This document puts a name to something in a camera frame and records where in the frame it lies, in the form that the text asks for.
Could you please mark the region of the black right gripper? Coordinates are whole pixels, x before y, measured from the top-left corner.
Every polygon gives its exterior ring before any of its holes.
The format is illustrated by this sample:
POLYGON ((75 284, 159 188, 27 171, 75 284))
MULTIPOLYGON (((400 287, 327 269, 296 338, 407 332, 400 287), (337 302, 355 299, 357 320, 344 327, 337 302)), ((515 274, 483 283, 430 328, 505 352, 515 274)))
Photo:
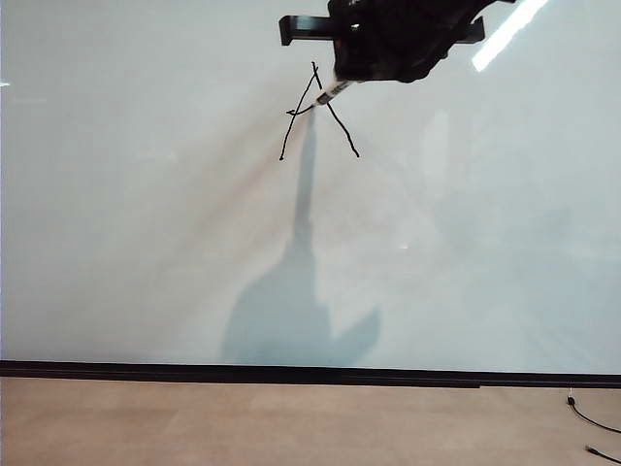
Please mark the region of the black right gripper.
MULTIPOLYGON (((420 46, 425 40, 451 38, 457 44, 476 44, 485 38, 482 18, 460 24, 407 10, 378 10, 341 17, 292 16, 278 20, 280 42, 330 41, 344 44, 367 39, 382 46, 420 46)), ((413 83, 424 80, 438 63, 438 55, 398 55, 373 47, 334 50, 334 74, 340 81, 413 83)))

